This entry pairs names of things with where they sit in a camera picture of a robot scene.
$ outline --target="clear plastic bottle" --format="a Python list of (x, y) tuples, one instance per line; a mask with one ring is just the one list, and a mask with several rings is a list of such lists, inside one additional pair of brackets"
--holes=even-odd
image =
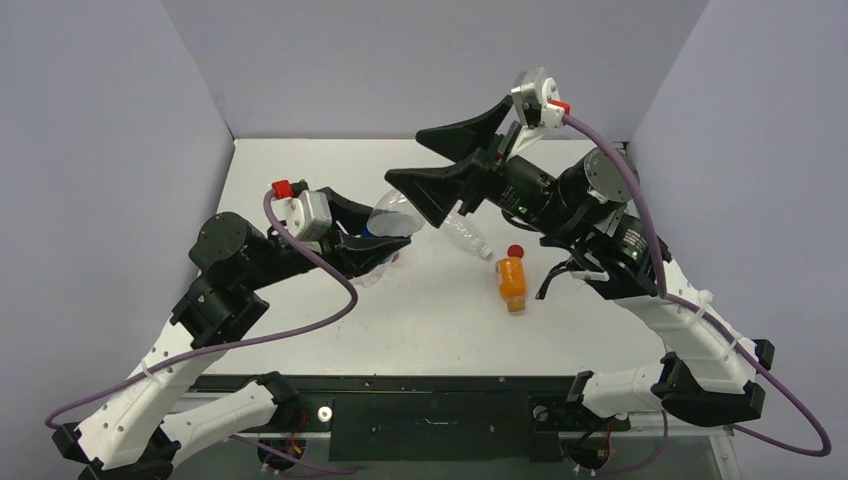
[[(393, 188), (374, 206), (361, 235), (363, 237), (409, 237), (424, 228), (425, 223), (424, 217), (406, 198), (406, 195)], [(397, 255), (387, 258), (365, 275), (354, 278), (353, 284), (365, 288), (374, 285), (383, 277), (388, 265), (397, 259)]]
[(492, 248), (486, 243), (483, 234), (480, 233), (476, 225), (471, 223), (468, 217), (451, 212), (439, 230), (443, 231), (451, 243), (460, 250), (476, 255), (483, 260), (489, 260), (492, 257)]

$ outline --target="orange juice bottle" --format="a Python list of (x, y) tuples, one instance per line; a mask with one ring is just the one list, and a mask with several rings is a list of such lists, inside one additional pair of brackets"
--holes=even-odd
[(518, 257), (507, 257), (495, 264), (495, 279), (498, 290), (506, 300), (506, 309), (510, 313), (524, 310), (524, 297), (527, 295), (527, 281), (524, 279), (524, 267)]

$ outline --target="tabletop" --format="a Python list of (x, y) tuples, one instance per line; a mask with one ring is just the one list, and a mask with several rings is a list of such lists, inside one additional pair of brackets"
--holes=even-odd
[[(542, 141), (522, 156), (558, 175), (592, 147), (584, 140)], [(271, 182), (305, 179), (311, 188), (330, 186), (373, 205), (390, 188), (386, 170), (447, 164), (414, 140), (238, 140), (218, 210), (237, 212), (264, 231), (262, 198)], [(376, 285), (357, 287), (360, 301), (348, 316), (306, 335), (231, 351), (206, 373), (572, 375), (633, 368), (662, 357), (662, 342), (637, 317), (582, 282), (559, 276), (546, 300), (533, 299), (567, 252), (540, 247), (539, 234), (508, 225), (487, 202), (468, 218), (495, 259), (506, 256), (511, 244), (524, 247), (523, 315), (507, 312), (494, 261), (456, 249), (443, 232), (426, 226)], [(271, 308), (245, 338), (313, 323), (348, 300), (318, 269), (257, 293)]]

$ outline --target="wall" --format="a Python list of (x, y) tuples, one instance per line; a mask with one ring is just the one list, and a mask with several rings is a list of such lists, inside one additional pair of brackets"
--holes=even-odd
[(163, 0), (236, 138), (403, 137), (547, 67), (629, 140), (707, 0)]
[(159, 2), (2, 2), (0, 477), (82, 470), (41, 422), (151, 344), (231, 150)]
[[(750, 438), (745, 478), (845, 478), (848, 3), (712, 0), (631, 144), (660, 234), (828, 427), (809, 459)], [(774, 389), (756, 428), (815, 448)]]

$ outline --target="purple cable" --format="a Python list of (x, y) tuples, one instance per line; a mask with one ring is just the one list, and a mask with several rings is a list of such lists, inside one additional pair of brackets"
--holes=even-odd
[(289, 462), (294, 463), (295, 465), (300, 465), (302, 467), (310, 468), (315, 470), (315, 473), (297, 473), (297, 472), (280, 472), (281, 475), (286, 477), (301, 477), (301, 478), (312, 478), (312, 477), (326, 477), (328, 475), (353, 475), (356, 473), (356, 467), (350, 468), (333, 468), (333, 467), (323, 467), (321, 465), (315, 465), (314, 463), (307, 462), (301, 458), (293, 457), (285, 452), (281, 452), (274, 447), (269, 445), (265, 445), (259, 440), (254, 440), (252, 438), (242, 437), (239, 435), (230, 435), (230, 438), (233, 440), (246, 443), (248, 445), (252, 445), (256, 448), (264, 450), (268, 452), (270, 455), (276, 455), (284, 460), (288, 460)]
[[(309, 259), (312, 263), (314, 263), (320, 269), (329, 273), (331, 277), (336, 279), (336, 281), (339, 282), (345, 288), (345, 290), (348, 291), (348, 293), (350, 293), (350, 301), (347, 303), (347, 305), (344, 306), (344, 308), (342, 308), (338, 312), (330, 315), (329, 317), (325, 318), (324, 320), (321, 320), (319, 322), (315, 322), (311, 325), (307, 325), (305, 327), (294, 328), (292, 330), (287, 330), (285, 332), (274, 333), (274, 334), (271, 334), (271, 335), (265, 335), (264, 337), (256, 337), (256, 338), (251, 338), (250, 340), (241, 340), (241, 341), (238, 341), (238, 342), (225, 343), (223, 345), (214, 345), (214, 346), (211, 346), (211, 347), (203, 347), (203, 348), (198, 348), (197, 350), (192, 350), (191, 352), (181, 353), (181, 354), (176, 355), (172, 358), (169, 358), (168, 360), (165, 360), (165, 361), (162, 361), (160, 363), (157, 363), (156, 365), (153, 365), (152, 367), (150, 367), (148, 369), (148, 371), (150, 373), (156, 373), (156, 372), (158, 372), (160, 370), (164, 370), (164, 369), (166, 369), (166, 368), (168, 368), (168, 367), (170, 367), (174, 364), (184, 362), (186, 360), (190, 360), (192, 358), (196, 358), (196, 357), (199, 357), (201, 355), (208, 354), (208, 353), (224, 352), (224, 351), (228, 351), (228, 350), (234, 350), (236, 348), (250, 347), (250, 346), (253, 346), (253, 345), (259, 345), (259, 344), (262, 344), (262, 343), (273, 342), (273, 341), (276, 341), (276, 340), (282, 340), (284, 338), (291, 338), (291, 337), (294, 337), (294, 336), (297, 336), (297, 335), (302, 335), (304, 333), (309, 333), (313, 330), (318, 330), (319, 328), (326, 327), (327, 325), (330, 325), (330, 324), (336, 322), (340, 318), (342, 318), (345, 315), (347, 315), (348, 313), (350, 313), (350, 311), (353, 310), (353, 307), (356, 306), (356, 303), (359, 301), (359, 295), (356, 293), (356, 288), (353, 286), (353, 284), (350, 283), (350, 281), (348, 281), (347, 278), (345, 278), (344, 274), (342, 274), (341, 272), (339, 272), (338, 270), (333, 268), (332, 265), (330, 265), (329, 263), (324, 261), (324, 259), (319, 257), (318, 254), (316, 254), (315, 252), (310, 250), (309, 247), (307, 247), (306, 245), (304, 245), (303, 243), (301, 243), (300, 241), (295, 239), (288, 232), (288, 230), (286, 230), (286, 228), (283, 227), (283, 225), (280, 223), (280, 221), (277, 220), (277, 217), (274, 216), (274, 210), (271, 206), (271, 203), (273, 201), (274, 201), (274, 192), (273, 192), (273, 190), (271, 190), (271, 191), (269, 191), (268, 193), (265, 194), (265, 200), (263, 202), (263, 205), (264, 205), (264, 208), (265, 208), (265, 215), (268, 217), (268, 221), (271, 222), (271, 225), (277, 230), (277, 232), (280, 234), (280, 237), (282, 237), (282, 239), (285, 240), (285, 242), (287, 244), (289, 244), (292, 248), (297, 250), (301, 255), (303, 255), (304, 257)], [(75, 408), (79, 408), (83, 405), (88, 405), (89, 403), (96, 402), (98, 400), (101, 400), (101, 399), (104, 399), (104, 398), (109, 397), (111, 395), (114, 395), (114, 394), (120, 392), (121, 390), (124, 390), (125, 388), (144, 380), (145, 378), (147, 378), (147, 375), (145, 375), (144, 373), (139, 373), (138, 375), (134, 375), (134, 376), (124, 380), (123, 382), (118, 383), (115, 386), (109, 387), (105, 390), (94, 393), (94, 394), (89, 395), (85, 398), (81, 398), (81, 399), (79, 399), (75, 402), (71, 402), (67, 405), (61, 406), (61, 407), (57, 408), (56, 410), (50, 412), (50, 414), (44, 420), (44, 424), (47, 425), (47, 427), (52, 428), (53, 430), (56, 430), (56, 429), (60, 428), (60, 426), (61, 426), (61, 425), (59, 425), (55, 422), (56, 417), (58, 417), (59, 415), (62, 415), (63, 413), (71, 411)]]
[[(645, 201), (645, 196), (642, 194), (642, 188), (639, 186), (639, 181), (636, 179), (636, 176), (633, 175), (633, 172), (627, 167), (627, 164), (624, 162), (624, 159), (621, 158), (621, 154), (618, 153), (618, 150), (607, 141), (600, 133), (595, 131), (592, 127), (586, 125), (585, 123), (577, 120), (571, 115), (565, 115), (562, 117), (562, 121), (564, 124), (571, 126), (578, 132), (586, 135), (595, 145), (598, 146), (610, 160), (615, 164), (616, 169), (621, 174), (624, 182), (627, 184), (627, 189), (630, 190), (630, 195), (633, 197), (633, 204), (636, 206), (636, 211), (639, 212), (639, 218), (642, 220), (642, 227), (645, 230), (645, 236), (648, 241), (648, 249), (651, 252), (651, 263), (654, 266), (654, 272), (657, 277), (657, 289), (659, 290), (659, 297), (668, 300), (672, 303), (680, 305), (681, 307), (686, 308), (687, 310), (691, 310), (692, 312), (697, 312), (699, 310), (698, 306), (683, 299), (676, 295), (669, 295), (665, 280), (665, 270), (662, 264), (662, 253), (660, 251), (660, 242), (659, 237), (657, 237), (657, 231), (654, 227), (654, 221), (651, 218), (651, 214), (648, 211), (648, 204)], [(704, 313), (704, 320), (707, 321), (713, 328), (715, 328), (728, 342), (733, 342), (734, 338), (730, 331), (718, 321), (713, 315), (709, 312)], [(798, 453), (800, 455), (807, 455), (811, 457), (825, 457), (830, 454), (832, 450), (832, 445), (830, 442), (830, 437), (827, 434), (827, 431), (822, 426), (821, 422), (816, 418), (813, 412), (804, 405), (801, 400), (793, 394), (786, 385), (784, 385), (780, 380), (778, 380), (774, 375), (771, 374), (768, 370), (766, 370), (760, 362), (754, 358), (750, 353), (748, 353), (745, 348), (743, 348), (738, 343), (734, 347), (734, 350), (742, 356), (748, 363), (750, 363), (757, 371), (758, 374), (762, 375), (769, 383), (771, 383), (774, 388), (777, 389), (784, 397), (786, 397), (795, 408), (801, 412), (801, 415), (810, 422), (813, 429), (815, 429), (816, 433), (819, 435), (819, 438), (822, 442), (822, 448), (819, 450), (810, 450), (806, 448), (796, 447), (794, 445), (789, 445), (787, 443), (781, 442), (780, 440), (775, 440), (771, 437), (763, 435), (762, 433), (753, 431), (749, 428), (742, 427), (739, 425), (731, 425), (730, 427), (736, 431), (745, 433), (750, 435), (758, 440), (762, 440), (770, 445), (774, 445), (776, 447), (782, 448), (784, 450)]]
[[(648, 458), (642, 460), (641, 462), (634, 463), (633, 465), (628, 465), (626, 467), (610, 468), (608, 470), (594, 470), (595, 475), (600, 477), (602, 475), (618, 475), (619, 473), (635, 472), (636, 470), (641, 470), (647, 467), (648, 465), (654, 463), (658, 458), (660, 458), (660, 455), (665, 452), (665, 447), (668, 445), (668, 415), (666, 415), (665, 410), (660, 413), (662, 413), (663, 416), (663, 438), (660, 442), (660, 445), (657, 447), (656, 450), (654, 450), (654, 453), (652, 453)], [(571, 457), (566, 457), (571, 460), (571, 463), (574, 463), (574, 460)], [(578, 468), (583, 473), (591, 474), (593, 472), (593, 470), (579, 465)]]

